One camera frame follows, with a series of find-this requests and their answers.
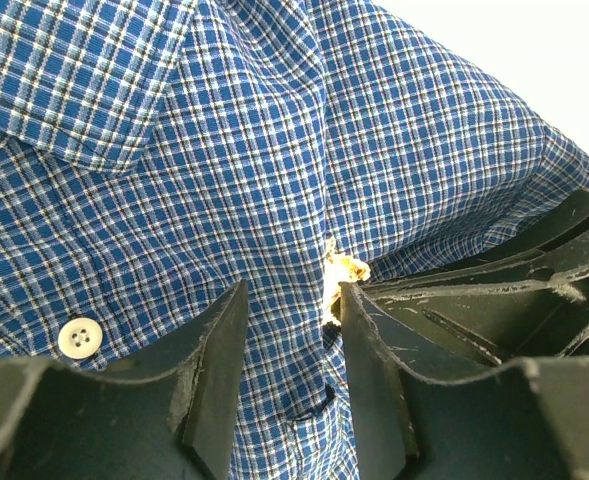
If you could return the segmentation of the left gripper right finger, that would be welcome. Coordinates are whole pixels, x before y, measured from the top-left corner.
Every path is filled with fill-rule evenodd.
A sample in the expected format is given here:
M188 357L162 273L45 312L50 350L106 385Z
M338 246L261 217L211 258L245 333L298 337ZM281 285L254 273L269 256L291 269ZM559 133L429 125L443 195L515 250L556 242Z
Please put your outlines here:
M589 479L589 356L485 366L344 285L342 337L364 479Z

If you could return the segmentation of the blue plaid button shirt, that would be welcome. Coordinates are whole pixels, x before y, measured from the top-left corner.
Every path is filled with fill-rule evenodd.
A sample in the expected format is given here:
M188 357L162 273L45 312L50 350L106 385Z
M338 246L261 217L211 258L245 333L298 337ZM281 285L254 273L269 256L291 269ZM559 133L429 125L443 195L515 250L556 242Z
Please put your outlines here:
M98 370L245 279L234 479L358 477L328 240L411 275L577 190L584 151L369 1L0 1L0 357L88 317Z

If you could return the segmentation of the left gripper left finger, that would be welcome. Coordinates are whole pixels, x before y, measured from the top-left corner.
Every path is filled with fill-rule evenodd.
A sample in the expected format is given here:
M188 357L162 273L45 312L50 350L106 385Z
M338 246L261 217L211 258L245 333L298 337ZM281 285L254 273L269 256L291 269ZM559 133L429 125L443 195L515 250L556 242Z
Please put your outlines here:
M224 479L248 324L238 282L101 372L0 359L0 479Z

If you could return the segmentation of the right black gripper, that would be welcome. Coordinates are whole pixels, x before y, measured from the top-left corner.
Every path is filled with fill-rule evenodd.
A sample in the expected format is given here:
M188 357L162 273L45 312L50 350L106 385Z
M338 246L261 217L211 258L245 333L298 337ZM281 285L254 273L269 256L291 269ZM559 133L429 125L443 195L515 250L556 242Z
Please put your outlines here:
M480 363L589 356L589 192L486 252L365 292L399 323Z

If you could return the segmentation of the gold flower brooch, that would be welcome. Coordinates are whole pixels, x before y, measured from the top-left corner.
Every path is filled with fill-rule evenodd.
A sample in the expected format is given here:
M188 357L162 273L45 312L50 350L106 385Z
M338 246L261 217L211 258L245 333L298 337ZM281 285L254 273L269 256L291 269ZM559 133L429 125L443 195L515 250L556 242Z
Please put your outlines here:
M339 251L334 237L326 239L323 260L323 327L341 326L340 315L335 312L336 305L340 304L341 284L362 282L370 277L371 268L366 262Z

